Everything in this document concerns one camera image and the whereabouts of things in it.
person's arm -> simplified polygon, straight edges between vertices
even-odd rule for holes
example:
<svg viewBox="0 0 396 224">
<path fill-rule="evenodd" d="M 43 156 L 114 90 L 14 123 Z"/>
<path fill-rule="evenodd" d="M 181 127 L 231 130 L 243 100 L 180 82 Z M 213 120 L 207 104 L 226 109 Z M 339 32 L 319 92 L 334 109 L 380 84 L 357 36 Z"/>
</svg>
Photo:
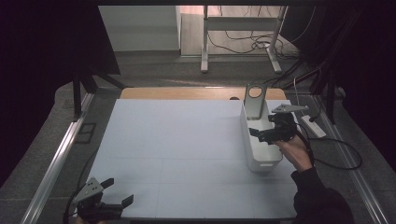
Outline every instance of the person's arm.
<svg viewBox="0 0 396 224">
<path fill-rule="evenodd" d="M 293 223 L 354 223 L 345 199 L 334 189 L 327 189 L 309 160 L 304 142 L 297 135 L 288 142 L 274 142 L 297 171 L 291 178 L 297 185 Z"/>
</svg>

gray floor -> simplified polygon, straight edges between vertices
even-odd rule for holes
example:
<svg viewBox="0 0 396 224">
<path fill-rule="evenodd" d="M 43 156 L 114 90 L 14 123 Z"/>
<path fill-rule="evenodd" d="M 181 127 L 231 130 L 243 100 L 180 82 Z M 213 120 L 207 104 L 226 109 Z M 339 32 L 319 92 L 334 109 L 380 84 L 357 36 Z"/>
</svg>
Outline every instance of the gray floor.
<svg viewBox="0 0 396 224">
<path fill-rule="evenodd" d="M 183 38 L 184 44 L 186 41 L 194 42 L 192 39 Z M 220 38 L 218 41 L 225 43 L 228 40 Z M 223 53 L 226 52 L 219 51 L 210 55 L 209 72 L 202 74 L 199 57 L 180 57 L 178 52 L 117 52 L 121 76 L 113 77 L 134 87 L 245 87 L 253 80 L 264 81 L 279 77 L 274 73 L 265 55 L 221 56 L 220 54 Z M 185 54 L 194 55 L 197 53 L 191 51 Z M 280 61 L 283 70 L 289 69 L 293 63 L 293 60 Z M 275 87 L 293 81 L 294 76 L 303 74 L 309 68 L 308 64 L 302 65 L 293 76 L 277 83 Z M 96 77 L 95 79 L 100 90 L 93 97 L 87 118 L 84 120 L 87 128 L 92 123 L 96 124 L 93 136 L 90 140 L 87 134 L 78 135 L 79 143 L 72 146 L 64 168 L 37 223 L 62 222 L 68 197 L 78 184 L 78 176 L 84 164 L 100 145 L 112 107 L 120 96 L 120 90 L 101 78 Z M 300 105 L 308 105 L 311 109 L 305 114 L 315 116 L 318 113 L 318 105 L 308 92 L 311 81 L 312 79 L 308 79 L 298 84 L 296 90 L 290 88 L 286 94 L 293 104 L 299 102 Z M 345 141 L 358 149 L 363 157 L 363 166 L 360 168 L 362 175 L 378 199 L 389 223 L 396 223 L 396 174 L 342 107 L 342 99 L 342 95 L 337 93 L 334 105 L 336 122 L 334 126 L 326 126 L 325 117 L 317 119 L 317 122 L 326 132 L 336 129 Z M 20 223 L 21 217 L 34 197 L 72 118 L 73 92 L 72 85 L 69 83 L 56 92 L 55 105 L 46 123 L 11 177 L 0 188 L 0 223 Z M 318 158 L 343 165 L 336 144 L 315 142 L 313 145 Z M 317 163 L 317 167 L 325 185 L 339 190 L 346 198 L 352 208 L 356 223 L 374 223 L 349 172 L 334 170 L 320 163 Z"/>
</svg>

white desk leg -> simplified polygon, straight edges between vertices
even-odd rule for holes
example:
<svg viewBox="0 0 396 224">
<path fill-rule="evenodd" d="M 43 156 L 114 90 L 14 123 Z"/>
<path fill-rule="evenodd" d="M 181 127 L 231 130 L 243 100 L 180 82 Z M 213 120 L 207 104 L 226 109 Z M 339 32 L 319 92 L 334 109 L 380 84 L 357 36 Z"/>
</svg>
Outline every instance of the white desk leg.
<svg viewBox="0 0 396 224">
<path fill-rule="evenodd" d="M 285 17 L 285 12 L 286 12 L 286 7 L 281 7 L 279 15 L 277 16 L 276 27 L 271 39 L 271 43 L 268 46 L 268 48 L 266 48 L 268 57 L 270 58 L 272 66 L 274 67 L 275 73 L 282 72 L 282 69 L 280 69 L 279 62 L 277 61 L 276 58 L 275 45 L 276 45 L 277 37 L 279 36 L 280 27 L 282 26 L 283 18 Z"/>
<path fill-rule="evenodd" d="M 207 6 L 204 6 L 204 41 L 201 51 L 201 72 L 207 73 L 208 63 L 208 45 L 207 45 Z"/>
</svg>

human hand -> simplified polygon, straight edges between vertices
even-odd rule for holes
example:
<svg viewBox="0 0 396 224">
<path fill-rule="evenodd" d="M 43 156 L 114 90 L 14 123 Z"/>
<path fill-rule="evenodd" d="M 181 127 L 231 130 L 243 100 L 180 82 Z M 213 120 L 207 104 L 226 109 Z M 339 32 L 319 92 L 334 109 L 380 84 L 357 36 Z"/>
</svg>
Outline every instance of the human hand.
<svg viewBox="0 0 396 224">
<path fill-rule="evenodd" d="M 298 135 L 294 135 L 288 142 L 275 141 L 273 143 L 280 148 L 282 154 L 294 165 L 299 173 L 312 168 L 308 151 L 303 140 Z"/>
<path fill-rule="evenodd" d="M 81 217 L 77 216 L 75 224 L 91 224 L 91 223 L 89 223 L 88 221 L 85 221 Z M 106 224 L 106 222 L 105 221 L 99 221 L 96 224 Z"/>
</svg>

round hole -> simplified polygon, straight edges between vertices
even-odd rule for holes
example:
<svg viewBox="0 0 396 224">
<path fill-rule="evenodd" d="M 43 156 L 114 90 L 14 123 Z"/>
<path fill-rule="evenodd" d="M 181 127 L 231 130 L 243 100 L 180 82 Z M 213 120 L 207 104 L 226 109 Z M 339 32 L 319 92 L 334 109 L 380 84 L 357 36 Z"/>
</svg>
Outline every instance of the round hole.
<svg viewBox="0 0 396 224">
<path fill-rule="evenodd" d="M 248 95 L 251 98 L 257 98 L 262 95 L 262 88 L 259 86 L 251 87 L 250 90 L 248 90 Z"/>
</svg>

